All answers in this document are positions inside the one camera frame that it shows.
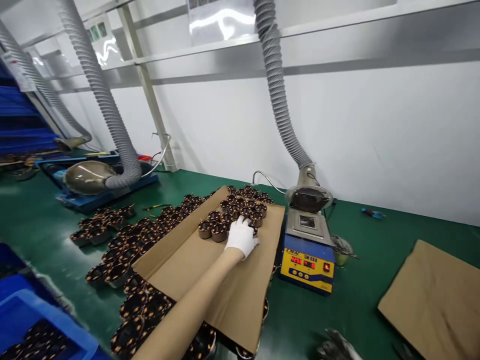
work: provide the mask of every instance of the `gloved hand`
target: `gloved hand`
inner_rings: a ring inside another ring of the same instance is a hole
[[[245,219],[242,215],[230,225],[230,233],[225,249],[237,248],[245,257],[249,257],[252,250],[259,244],[259,239],[254,237],[254,229],[249,227],[250,219]]]

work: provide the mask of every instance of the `red led display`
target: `red led display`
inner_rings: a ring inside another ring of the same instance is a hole
[[[291,257],[291,260],[292,260],[294,263],[297,263],[297,264],[302,265],[302,259],[299,258],[299,257],[292,256],[292,257]]]
[[[307,268],[312,268],[312,269],[315,269],[315,263],[313,262],[309,262],[309,261],[304,261],[303,262],[303,265],[305,265]]]

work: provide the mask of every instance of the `flexible exhaust hose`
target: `flexible exhaust hose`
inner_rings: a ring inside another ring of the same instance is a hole
[[[93,91],[123,163],[123,174],[107,178],[105,186],[109,189],[126,188],[136,183],[142,175],[137,153],[122,121],[112,92],[107,85],[104,73],[87,36],[87,31],[74,0],[56,0],[56,4],[61,23],[78,56],[83,73]]]
[[[45,80],[44,77],[39,73],[37,68],[32,63],[32,59],[30,59],[30,57],[22,51],[19,43],[15,40],[2,21],[0,21],[0,43],[3,45],[5,50],[8,51],[11,56],[21,65],[23,70],[34,82],[36,88],[38,91],[40,91],[48,103],[58,110],[58,112],[71,125],[72,128],[81,134],[81,137],[84,139],[83,142],[87,143],[92,140],[92,135],[90,135],[90,133],[82,125],[80,125],[77,120],[75,120],[60,99],[59,94],[52,88],[50,82]]]
[[[270,101],[275,116],[276,127],[287,151],[295,160],[298,168],[313,164],[295,135],[290,120],[287,94],[284,85],[284,69],[282,65],[282,49],[280,47],[280,32],[276,22],[274,0],[254,0],[255,22],[263,51],[266,79]]]

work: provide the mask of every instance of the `cardboard box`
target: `cardboard box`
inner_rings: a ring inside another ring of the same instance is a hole
[[[418,240],[378,305],[426,360],[480,356],[480,270]]]
[[[223,186],[134,265],[146,281],[175,301],[218,259],[226,241],[201,239],[198,225],[229,195]],[[270,283],[285,208],[267,204],[258,229],[259,245],[229,273],[206,314],[205,321],[235,343],[256,354],[262,328],[264,298]]]

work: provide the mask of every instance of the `blue storage bin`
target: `blue storage bin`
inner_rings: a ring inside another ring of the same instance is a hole
[[[0,354],[24,341],[26,332],[40,319],[47,319],[76,344],[70,360],[91,360],[98,342],[59,308],[29,290],[19,290],[0,302]]]

